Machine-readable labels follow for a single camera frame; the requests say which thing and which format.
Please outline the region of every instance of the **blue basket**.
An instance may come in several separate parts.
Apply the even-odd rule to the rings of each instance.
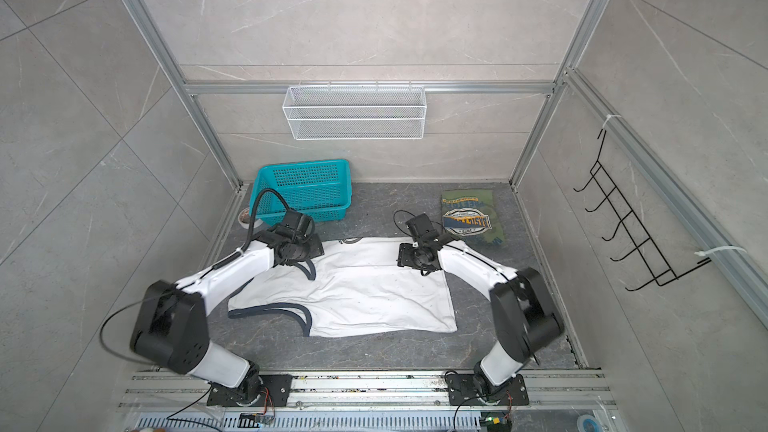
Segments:
[[[259,170],[250,195],[250,211],[264,188],[274,188],[288,205],[312,216],[315,221],[341,220],[352,203],[350,162],[346,160],[303,161],[268,165]],[[256,218],[268,225],[283,220],[285,208],[274,194],[261,198]]]

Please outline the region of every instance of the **white zip tie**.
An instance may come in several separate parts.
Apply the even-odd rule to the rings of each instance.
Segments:
[[[605,129],[605,125],[608,124],[608,121],[612,119],[613,117],[620,117],[621,115],[605,115],[605,121],[603,122],[603,129]]]
[[[737,247],[736,245],[723,245],[722,247],[715,247],[711,248],[710,250],[694,252],[694,254],[698,255],[699,257],[705,257],[706,255],[714,254],[715,252],[719,252],[721,250],[737,250],[739,252],[746,253],[745,248]]]

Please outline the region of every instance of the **robotic arm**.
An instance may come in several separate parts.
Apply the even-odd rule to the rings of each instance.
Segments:
[[[309,231],[311,217],[286,209],[280,224],[254,235],[250,228],[246,243],[213,266],[176,283],[150,285],[130,338],[131,350],[178,374],[223,386],[238,404],[252,404],[262,384],[258,366],[212,342],[206,316],[259,273],[323,254],[319,237]],[[437,232],[426,214],[406,225],[415,244],[401,244],[399,266],[422,274],[453,273],[491,301],[498,342],[475,366],[473,379],[478,395],[490,397],[536,350],[563,332],[552,297],[535,270],[517,271],[478,254]]]

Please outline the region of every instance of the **work surface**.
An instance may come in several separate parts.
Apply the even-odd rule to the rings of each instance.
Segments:
[[[504,230],[501,245],[473,245],[493,260],[521,269],[541,270],[533,252],[523,218],[506,184],[352,184],[352,206],[341,221],[317,224],[320,239],[351,237],[398,237],[392,222],[399,208],[427,213],[439,221],[440,194],[458,188],[492,188],[494,207]],[[249,194],[242,208],[248,205]],[[398,214],[398,219],[407,214]],[[246,231],[234,223],[223,255],[240,246]],[[236,354],[253,360],[262,369],[333,368],[455,368],[470,369],[491,350],[496,341],[489,302],[464,281],[446,274],[456,311],[458,331],[438,334],[426,331],[396,331],[349,338],[303,337],[293,319],[267,315],[230,319],[223,301],[209,317],[210,337]],[[574,355],[565,336],[540,350],[538,366],[528,368],[575,368]]]

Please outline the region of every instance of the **white wire mesh basket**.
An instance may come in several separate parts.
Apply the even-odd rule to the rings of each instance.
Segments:
[[[283,112],[297,140],[421,139],[426,100],[411,85],[298,85]]]

